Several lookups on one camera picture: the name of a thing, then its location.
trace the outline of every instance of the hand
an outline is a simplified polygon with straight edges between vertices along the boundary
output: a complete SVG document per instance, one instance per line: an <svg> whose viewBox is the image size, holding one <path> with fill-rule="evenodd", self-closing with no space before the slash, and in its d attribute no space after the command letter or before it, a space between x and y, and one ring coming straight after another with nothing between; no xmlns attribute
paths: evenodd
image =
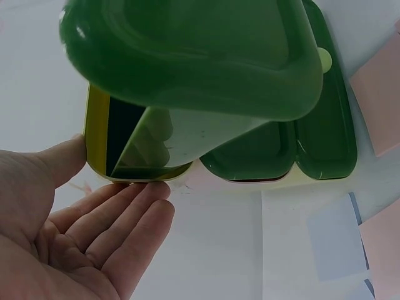
<svg viewBox="0 0 400 300"><path fill-rule="evenodd" d="M169 232L167 184L110 184L49 216L86 162L79 136L0 151L0 299L129 299Z"/></svg>

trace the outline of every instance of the green plastic lid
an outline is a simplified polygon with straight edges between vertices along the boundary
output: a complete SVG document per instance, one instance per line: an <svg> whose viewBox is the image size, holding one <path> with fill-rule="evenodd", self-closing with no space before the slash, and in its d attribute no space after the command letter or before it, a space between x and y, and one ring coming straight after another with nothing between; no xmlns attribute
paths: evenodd
<svg viewBox="0 0 400 300"><path fill-rule="evenodd" d="M140 106L291 121L321 93L301 0L68 0L60 35L86 79Z"/></svg>

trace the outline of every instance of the sticky note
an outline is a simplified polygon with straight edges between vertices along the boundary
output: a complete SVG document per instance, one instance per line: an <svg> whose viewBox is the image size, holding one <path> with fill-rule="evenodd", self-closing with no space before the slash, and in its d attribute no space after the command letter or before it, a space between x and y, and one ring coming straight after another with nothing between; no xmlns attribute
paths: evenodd
<svg viewBox="0 0 400 300"><path fill-rule="evenodd" d="M310 216L307 228L320 281L367 271L358 220L349 194Z"/></svg>
<svg viewBox="0 0 400 300"><path fill-rule="evenodd" d="M400 34L390 40L351 78L376 156L400 144Z"/></svg>
<svg viewBox="0 0 400 300"><path fill-rule="evenodd" d="M371 282L368 279L363 281L346 296L345 300L375 300Z"/></svg>
<svg viewBox="0 0 400 300"><path fill-rule="evenodd" d="M400 200L360 225L377 300L400 294Z"/></svg>

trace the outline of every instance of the pink sticky note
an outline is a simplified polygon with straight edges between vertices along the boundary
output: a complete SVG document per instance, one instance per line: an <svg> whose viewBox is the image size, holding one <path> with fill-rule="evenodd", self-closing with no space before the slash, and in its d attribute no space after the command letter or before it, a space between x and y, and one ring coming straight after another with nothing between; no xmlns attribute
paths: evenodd
<svg viewBox="0 0 400 300"><path fill-rule="evenodd" d="M396 33L351 78L376 156L400 144L399 80L400 34Z"/></svg>
<svg viewBox="0 0 400 300"><path fill-rule="evenodd" d="M400 294L400 200L360 225L376 300Z"/></svg>

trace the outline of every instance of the white table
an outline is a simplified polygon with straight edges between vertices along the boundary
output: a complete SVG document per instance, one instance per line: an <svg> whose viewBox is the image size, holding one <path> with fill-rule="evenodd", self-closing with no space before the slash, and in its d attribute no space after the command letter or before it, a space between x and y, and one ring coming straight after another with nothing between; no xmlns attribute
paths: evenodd
<svg viewBox="0 0 400 300"><path fill-rule="evenodd" d="M379 49L400 19L398 0L318 0L335 37L346 76ZM58 41L62 3L3 0L0 19L0 148L37 151L83 127L87 84ZM325 183L264 193L197 194L176 191L171 234L141 281L135 299L341 299L368 274L329 284L315 278L302 225L324 203L356 193L362 218L400 197L400 149L377 159L351 93L359 161L354 174ZM103 182L86 168L76 179ZM55 209L82 196L57 191ZM264 279L263 279L263 230Z"/></svg>

